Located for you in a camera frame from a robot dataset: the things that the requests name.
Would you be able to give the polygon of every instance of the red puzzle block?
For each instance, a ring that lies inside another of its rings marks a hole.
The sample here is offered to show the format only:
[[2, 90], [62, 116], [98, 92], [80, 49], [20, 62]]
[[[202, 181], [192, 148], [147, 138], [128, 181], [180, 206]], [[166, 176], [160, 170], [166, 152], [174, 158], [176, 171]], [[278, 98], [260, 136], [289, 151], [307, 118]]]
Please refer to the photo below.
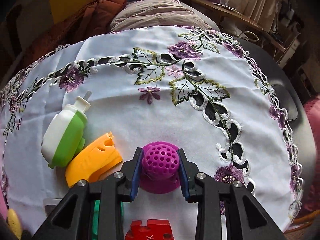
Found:
[[141, 220], [132, 221], [125, 240], [174, 240], [169, 220], [149, 219], [146, 227], [141, 224]]

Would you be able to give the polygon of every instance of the white bottle cap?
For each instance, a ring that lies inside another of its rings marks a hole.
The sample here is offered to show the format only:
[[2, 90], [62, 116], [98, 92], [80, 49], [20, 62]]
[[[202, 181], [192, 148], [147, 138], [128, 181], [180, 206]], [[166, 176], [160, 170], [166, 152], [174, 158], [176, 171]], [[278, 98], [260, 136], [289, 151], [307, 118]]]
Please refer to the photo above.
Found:
[[[92, 94], [91, 91], [87, 91], [87, 93], [84, 95], [84, 98], [88, 100], [91, 94]], [[83, 114], [91, 106], [90, 103], [88, 103], [84, 98], [78, 96], [76, 98], [75, 103], [73, 104], [74, 108], [76, 108], [78, 111], [82, 112]]]

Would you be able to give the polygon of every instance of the beige curtain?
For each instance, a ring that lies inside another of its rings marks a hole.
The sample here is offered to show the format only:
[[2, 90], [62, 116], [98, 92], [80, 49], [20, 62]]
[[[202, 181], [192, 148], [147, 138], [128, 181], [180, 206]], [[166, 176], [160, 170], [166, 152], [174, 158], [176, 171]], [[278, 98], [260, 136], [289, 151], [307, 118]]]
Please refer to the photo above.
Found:
[[237, 11], [249, 17], [266, 32], [270, 31], [278, 0], [240, 0]]

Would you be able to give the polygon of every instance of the orange toy piece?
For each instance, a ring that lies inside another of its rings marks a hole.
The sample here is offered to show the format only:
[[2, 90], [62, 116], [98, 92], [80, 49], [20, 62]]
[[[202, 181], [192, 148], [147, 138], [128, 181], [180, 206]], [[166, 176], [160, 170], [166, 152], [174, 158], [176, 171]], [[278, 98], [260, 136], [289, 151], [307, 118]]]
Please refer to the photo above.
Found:
[[114, 147], [112, 133], [106, 133], [84, 148], [67, 166], [66, 180], [71, 187], [81, 179], [95, 182], [100, 175], [122, 162]]

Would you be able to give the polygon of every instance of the pink container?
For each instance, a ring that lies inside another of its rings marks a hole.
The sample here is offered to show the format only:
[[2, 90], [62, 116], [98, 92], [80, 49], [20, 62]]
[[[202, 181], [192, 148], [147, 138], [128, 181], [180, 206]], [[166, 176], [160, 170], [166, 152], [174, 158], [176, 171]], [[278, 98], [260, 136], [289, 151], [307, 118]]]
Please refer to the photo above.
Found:
[[153, 142], [143, 148], [140, 187], [150, 193], [164, 194], [180, 186], [178, 147], [167, 142]]

